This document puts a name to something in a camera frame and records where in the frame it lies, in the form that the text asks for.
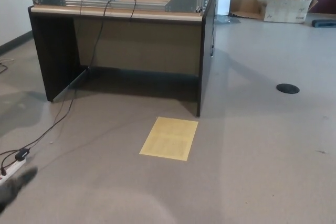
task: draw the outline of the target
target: black cable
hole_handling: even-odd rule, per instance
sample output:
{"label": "black cable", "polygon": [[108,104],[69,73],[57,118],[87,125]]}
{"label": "black cable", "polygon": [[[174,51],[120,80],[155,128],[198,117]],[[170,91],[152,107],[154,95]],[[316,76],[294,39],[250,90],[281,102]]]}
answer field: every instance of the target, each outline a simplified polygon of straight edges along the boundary
{"label": "black cable", "polygon": [[[105,9],[104,9],[103,18],[105,17],[107,7],[108,7],[108,5],[109,5],[109,3],[110,3],[111,1],[112,1],[112,0],[109,0],[109,1],[106,3]],[[82,5],[83,5],[83,0],[81,1],[81,5],[80,5],[80,12],[79,12],[80,15],[81,15],[81,11],[82,11]],[[90,63],[90,65],[89,65],[89,67],[92,66],[93,60],[94,60],[94,58],[95,58],[96,50],[97,50],[97,44],[98,44],[99,39],[100,39],[100,37],[101,37],[102,30],[103,30],[103,26],[104,26],[104,19],[103,19],[102,22],[101,22],[100,31],[99,31],[99,33],[98,33],[97,41],[96,41],[95,46],[94,46],[94,48],[93,48],[93,54],[92,54],[91,63]],[[80,28],[80,26],[78,26],[76,35],[78,35],[79,28]],[[66,98],[66,95],[65,95],[64,100],[63,100],[62,105],[61,105],[61,108],[60,108],[59,112],[57,113],[57,115],[56,115],[56,117],[55,117],[55,120],[54,120],[53,125],[52,125],[49,129],[47,129],[47,130],[46,130],[46,131],[45,131],[45,132],[44,132],[38,139],[36,139],[36,140],[34,140],[33,142],[31,142],[31,143],[25,145],[25,146],[22,147],[21,149],[27,148],[27,147],[29,147],[30,145],[32,145],[32,146],[31,146],[29,149],[35,147],[35,145],[37,145],[37,144],[39,143],[39,141],[41,141],[41,140],[43,139],[43,137],[45,137],[45,136],[46,136],[46,135],[47,135],[47,134],[48,134],[48,133],[49,133],[49,132],[50,132],[50,131],[57,125],[57,124],[59,124],[63,119],[65,119],[65,117],[70,113],[71,107],[72,107],[72,105],[73,105],[73,103],[74,103],[74,100],[75,100],[75,97],[76,97],[76,93],[77,93],[77,89],[75,89],[75,92],[74,92],[74,95],[73,95],[73,97],[72,97],[72,99],[71,99],[71,103],[70,103],[70,105],[69,105],[69,109],[68,109],[67,113],[66,113],[60,120],[58,120],[57,122],[55,122],[56,119],[57,119],[57,117],[58,117],[58,115],[60,114],[60,111],[61,111],[62,107],[63,107],[64,101],[65,101],[65,98]],[[7,152],[4,152],[4,153],[1,153],[1,154],[0,154],[0,156],[1,156],[1,155],[4,155],[4,154],[6,154],[6,153],[11,152],[11,153],[10,153],[9,155],[7,155],[7,156],[2,160],[2,162],[1,162],[1,172],[2,172],[2,173],[6,173],[5,168],[7,168],[7,167],[11,166],[13,163],[15,163],[15,161],[13,161],[12,163],[10,163],[10,164],[4,166],[4,162],[6,161],[6,159],[9,158],[10,156],[16,154],[17,152],[19,152],[21,149],[19,149],[19,150],[7,151]]]}
{"label": "black cable", "polygon": [[[80,15],[81,15],[81,12],[82,12],[82,6],[83,6],[83,0],[81,0],[81,5],[80,5],[80,11],[79,11],[79,14],[80,14]],[[77,31],[76,31],[76,37],[78,36],[79,28],[80,28],[80,25],[78,26],[78,29],[77,29]],[[75,75],[75,71],[73,71],[71,79],[73,79],[73,76],[74,76],[74,75]],[[46,130],[46,131],[45,131],[45,132],[44,132],[38,139],[36,139],[36,140],[34,140],[33,142],[31,142],[31,143],[25,145],[25,146],[22,147],[21,149],[27,148],[27,147],[29,147],[30,145],[33,145],[33,146],[31,146],[29,149],[35,147],[35,145],[37,145],[37,144],[43,139],[43,137],[45,137],[45,136],[46,136],[46,135],[47,135],[47,134],[48,134],[48,133],[49,133],[49,132],[50,132],[50,131],[57,125],[57,124],[59,124],[61,121],[63,121],[63,120],[65,119],[65,117],[70,113],[71,107],[72,107],[72,105],[73,105],[73,103],[74,103],[74,100],[75,100],[75,97],[76,97],[77,89],[75,89],[75,92],[74,92],[74,95],[73,95],[73,97],[72,97],[72,99],[71,99],[71,103],[70,103],[70,105],[69,105],[69,109],[68,109],[67,113],[66,113],[60,120],[56,121],[56,120],[57,120],[57,117],[59,116],[59,114],[60,114],[61,111],[62,111],[64,102],[65,102],[65,99],[66,99],[67,92],[66,92],[66,94],[64,95],[64,99],[63,99],[62,105],[61,105],[61,107],[60,107],[60,109],[59,109],[57,115],[55,116],[53,125],[52,125],[49,129],[47,129],[47,130]],[[4,155],[4,154],[7,154],[7,153],[10,153],[10,154],[8,154],[8,155],[2,160],[2,162],[1,162],[1,173],[2,173],[2,174],[5,174],[5,173],[6,173],[6,172],[5,172],[5,169],[6,169],[7,167],[11,166],[13,163],[16,162],[16,161],[13,161],[13,162],[11,162],[10,164],[4,166],[4,162],[6,161],[6,159],[8,159],[8,158],[9,158],[10,156],[12,156],[12,155],[15,155],[15,154],[18,153],[21,149],[19,149],[19,150],[11,150],[11,151],[7,151],[7,152],[0,153],[0,156],[2,156],[2,155]]]}
{"label": "black cable", "polygon": [[215,12],[214,12],[214,20],[212,24],[212,46],[211,46],[211,56],[214,55],[214,47],[215,47],[215,19],[216,19],[216,6],[217,6],[217,0],[215,0]]}
{"label": "black cable", "polygon": [[137,0],[134,0],[134,8],[133,8],[133,11],[132,11],[132,15],[130,17],[130,22],[132,20],[132,17],[133,17],[133,14],[134,14],[134,11],[135,11],[135,7],[137,6]]}
{"label": "black cable", "polygon": [[105,10],[104,10],[104,14],[103,14],[103,19],[102,19],[102,21],[101,21],[101,25],[100,25],[100,30],[99,30],[99,33],[98,33],[98,36],[97,36],[97,40],[96,40],[95,46],[93,47],[93,55],[92,55],[92,58],[91,58],[91,62],[90,62],[89,67],[92,66],[92,64],[93,64],[93,60],[94,60],[94,58],[95,58],[95,56],[96,56],[97,45],[98,45],[98,42],[99,42],[99,40],[100,40],[102,31],[103,31],[103,27],[104,27],[104,17],[105,17],[105,14],[106,14],[107,7],[108,7],[108,5],[111,3],[111,1],[113,1],[113,0],[109,0],[109,1],[106,3]]}

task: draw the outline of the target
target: power adapter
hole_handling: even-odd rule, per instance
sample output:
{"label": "power adapter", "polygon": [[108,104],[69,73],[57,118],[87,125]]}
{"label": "power adapter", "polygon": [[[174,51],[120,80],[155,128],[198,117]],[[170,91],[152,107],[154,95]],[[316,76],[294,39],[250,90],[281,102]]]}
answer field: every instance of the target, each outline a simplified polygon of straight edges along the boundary
{"label": "power adapter", "polygon": [[[21,162],[25,160],[25,157],[29,154],[30,148],[22,148],[16,155],[15,155],[15,160],[18,162]],[[6,176],[7,171],[5,168],[1,167],[1,175]]]}

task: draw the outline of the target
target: wall baseboard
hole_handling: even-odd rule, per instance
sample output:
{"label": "wall baseboard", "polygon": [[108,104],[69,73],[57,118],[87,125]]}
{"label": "wall baseboard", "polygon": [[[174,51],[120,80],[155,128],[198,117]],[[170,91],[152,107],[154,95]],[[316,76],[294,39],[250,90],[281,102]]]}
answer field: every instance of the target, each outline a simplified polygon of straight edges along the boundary
{"label": "wall baseboard", "polygon": [[4,55],[5,53],[17,48],[18,46],[21,46],[22,44],[30,41],[33,38],[33,32],[29,31],[5,44],[0,46],[0,56]]}

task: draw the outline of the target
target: wooden desk edge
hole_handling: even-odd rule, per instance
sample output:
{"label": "wooden desk edge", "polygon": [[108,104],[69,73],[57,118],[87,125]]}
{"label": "wooden desk edge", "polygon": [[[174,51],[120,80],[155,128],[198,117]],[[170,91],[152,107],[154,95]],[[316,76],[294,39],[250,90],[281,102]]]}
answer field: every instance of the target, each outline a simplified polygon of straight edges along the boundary
{"label": "wooden desk edge", "polygon": [[[49,14],[68,14],[82,16],[103,16],[104,8],[80,7],[75,6],[47,6],[38,5],[31,8],[32,13],[49,13]],[[130,18],[133,10],[130,9],[110,9],[106,10],[106,17]],[[202,16],[198,13],[169,13],[136,10],[132,18],[140,19],[157,19],[157,20],[180,20],[202,22]]]}

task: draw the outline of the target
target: power cord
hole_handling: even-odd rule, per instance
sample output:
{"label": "power cord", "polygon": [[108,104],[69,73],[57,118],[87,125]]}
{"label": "power cord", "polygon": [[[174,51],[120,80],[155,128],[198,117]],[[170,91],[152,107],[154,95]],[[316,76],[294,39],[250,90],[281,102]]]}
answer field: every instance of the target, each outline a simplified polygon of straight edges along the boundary
{"label": "power cord", "polygon": [[215,19],[216,19],[216,6],[217,0],[215,0],[215,13],[214,13],[214,20],[212,26],[212,45],[211,45],[211,56],[214,55],[214,48],[215,48]]}
{"label": "power cord", "polygon": [[133,8],[133,11],[132,11],[132,14],[131,14],[131,17],[130,17],[130,22],[132,20],[132,17],[133,17],[136,6],[137,6],[137,0],[134,0],[134,8]]}
{"label": "power cord", "polygon": [[[106,10],[107,10],[107,7],[108,7],[108,5],[110,4],[110,2],[111,2],[112,0],[109,0],[107,3],[106,3],[106,6],[105,6],[105,9],[104,9],[104,14],[103,14],[103,18],[105,17],[105,14],[106,14]],[[82,0],[82,2],[81,2],[81,6],[80,6],[80,15],[81,15],[81,12],[82,12],[82,4],[83,4],[83,0]],[[98,37],[97,37],[97,40],[96,40],[96,43],[95,43],[95,46],[94,46],[94,48],[93,48],[93,54],[92,54],[92,58],[91,58],[91,63],[90,63],[90,65],[88,66],[88,68],[87,69],[89,69],[90,67],[91,67],[91,65],[92,65],[92,63],[93,63],[93,60],[94,60],[94,58],[95,58],[95,55],[96,55],[96,50],[97,50],[97,44],[98,44],[98,42],[99,42],[99,39],[100,39],[100,37],[101,37],[101,34],[102,34],[102,30],[103,30],[103,26],[104,26],[104,19],[102,20],[102,23],[101,23],[101,27],[100,27],[100,31],[99,31],[99,33],[98,33]],[[62,110],[62,108],[63,108],[63,104],[64,104],[64,102],[65,102],[65,98],[66,98],[66,94],[65,94],[65,97],[64,97],[64,100],[63,100],[63,102],[62,102],[62,105],[61,105],[61,108],[60,108],[60,110],[59,110],[59,112],[57,113],[57,115],[56,115],[56,117],[55,117],[55,120],[54,120],[54,123],[53,123],[53,125],[49,128],[49,129],[47,129],[38,139],[36,139],[36,140],[34,140],[34,141],[32,141],[31,143],[29,143],[29,144],[27,144],[27,145],[25,145],[24,147],[22,147],[22,148],[20,148],[20,149],[17,149],[17,150],[11,150],[11,151],[6,151],[6,152],[2,152],[2,153],[0,153],[0,156],[2,156],[2,155],[5,155],[5,154],[7,154],[7,153],[9,153],[3,160],[2,160],[2,162],[1,162],[1,174],[3,175],[3,176],[6,176],[6,174],[7,174],[7,172],[6,172],[6,168],[8,168],[9,166],[11,166],[12,164],[14,164],[17,160],[20,160],[21,158],[23,158],[24,159],[24,157],[29,153],[29,151],[30,151],[30,149],[31,148],[33,148],[33,147],[35,147],[56,125],[58,125],[61,121],[63,121],[66,117],[67,117],[67,115],[70,113],[70,110],[71,110],[71,108],[72,108],[72,105],[73,105],[73,103],[74,103],[74,100],[75,100],[75,97],[76,97],[76,93],[77,93],[77,89],[75,89],[75,92],[74,92],[74,95],[73,95],[73,97],[72,97],[72,99],[71,99],[71,103],[70,103],[70,105],[69,105],[69,109],[68,109],[68,111],[67,111],[67,113],[61,118],[61,119],[59,119],[58,121],[56,121],[56,119],[57,119],[57,117],[58,117],[58,115],[60,114],[60,112],[61,112],[61,110]],[[8,165],[6,165],[6,166],[4,166],[4,162],[6,161],[6,159],[8,159],[9,157],[11,157],[12,155],[14,155],[14,154],[17,154],[17,155],[15,155],[15,160],[13,161],[13,162],[11,162],[10,164],[8,164]]]}

